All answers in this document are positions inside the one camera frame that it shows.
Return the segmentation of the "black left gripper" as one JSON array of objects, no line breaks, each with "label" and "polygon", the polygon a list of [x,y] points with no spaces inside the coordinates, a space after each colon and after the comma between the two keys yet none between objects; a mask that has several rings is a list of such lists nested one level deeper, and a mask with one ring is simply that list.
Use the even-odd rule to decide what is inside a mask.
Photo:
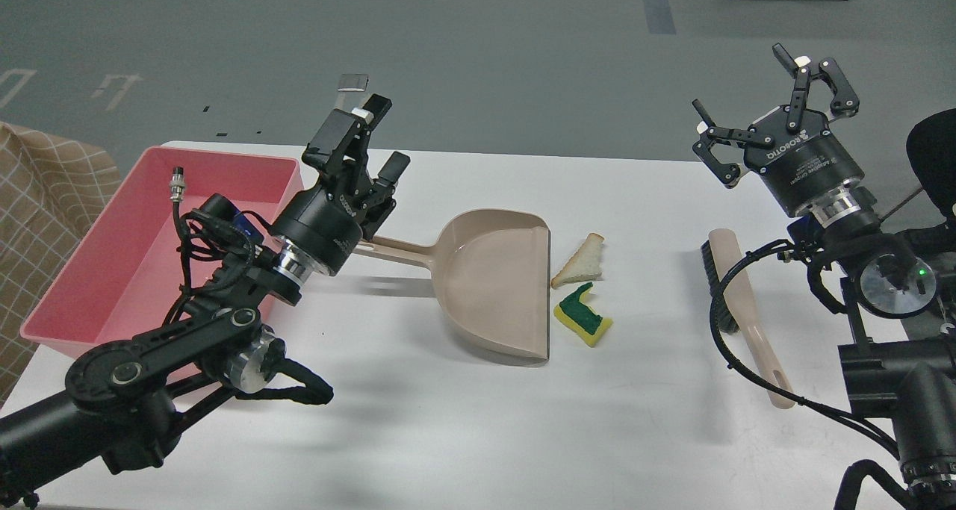
[{"label": "black left gripper", "polygon": [[348,199],[328,190],[357,190],[367,176],[371,132],[392,109],[378,94],[352,111],[332,110],[302,152],[302,162],[317,170],[311,189],[291,198],[269,227],[281,244],[276,271],[287,278],[318,273],[336,276],[361,241],[370,241],[395,210],[397,180],[410,164],[393,152],[366,194]]}]

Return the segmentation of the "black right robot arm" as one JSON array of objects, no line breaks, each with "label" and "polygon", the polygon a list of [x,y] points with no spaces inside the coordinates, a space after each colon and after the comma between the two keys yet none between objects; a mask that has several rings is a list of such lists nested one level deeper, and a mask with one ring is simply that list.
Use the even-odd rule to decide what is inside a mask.
[{"label": "black right robot arm", "polygon": [[[851,464],[834,500],[857,506],[870,477],[904,509],[954,507],[954,111],[911,130],[906,153],[919,189],[942,214],[929,228],[886,232],[863,170],[830,127],[860,100],[832,58],[775,58],[793,80],[791,99],[747,128],[722,128],[697,99],[693,149],[728,189],[752,172],[792,223],[788,237],[750,252],[726,228],[702,245],[713,342],[730,370],[769,392],[779,408],[802,405],[891,453],[901,482],[873,460]],[[810,292],[847,317],[839,348],[850,409],[797,395],[761,327],[745,269],[763,258],[797,261]]]}]

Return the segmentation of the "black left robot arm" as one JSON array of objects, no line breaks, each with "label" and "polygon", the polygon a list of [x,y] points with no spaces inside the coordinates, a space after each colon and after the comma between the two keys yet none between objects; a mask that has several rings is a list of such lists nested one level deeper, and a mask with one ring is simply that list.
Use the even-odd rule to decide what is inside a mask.
[{"label": "black left robot arm", "polygon": [[296,305],[314,273],[335,276],[396,206],[409,156],[368,174],[373,130],[391,99],[332,110],[302,161],[317,173],[273,221],[214,194],[181,213],[182,167],[170,178],[182,285],[163,324],[99,344],[69,367],[64,388],[2,418],[2,505],[37,507],[37,489],[100,458],[114,475],[163,466],[181,435],[229,399],[325,405],[334,391],[286,355],[263,321],[267,296]]}]

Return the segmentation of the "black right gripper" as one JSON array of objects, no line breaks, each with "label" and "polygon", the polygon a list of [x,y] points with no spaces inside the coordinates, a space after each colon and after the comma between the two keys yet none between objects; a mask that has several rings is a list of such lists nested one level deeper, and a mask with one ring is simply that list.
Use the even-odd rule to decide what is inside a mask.
[{"label": "black right gripper", "polygon": [[[778,106],[750,128],[723,128],[713,121],[700,99],[691,105],[701,121],[693,152],[727,189],[733,189],[749,170],[760,176],[787,217],[808,214],[810,203],[838,187],[859,184],[864,173],[833,135],[828,116],[807,110],[810,88],[817,81],[829,88],[831,119],[856,116],[860,99],[847,75],[832,57],[813,61],[794,58],[780,43],[772,46],[775,60],[793,78],[791,101]],[[767,136],[774,139],[767,147]],[[713,153],[716,145],[742,150],[741,162],[724,162]]]}]

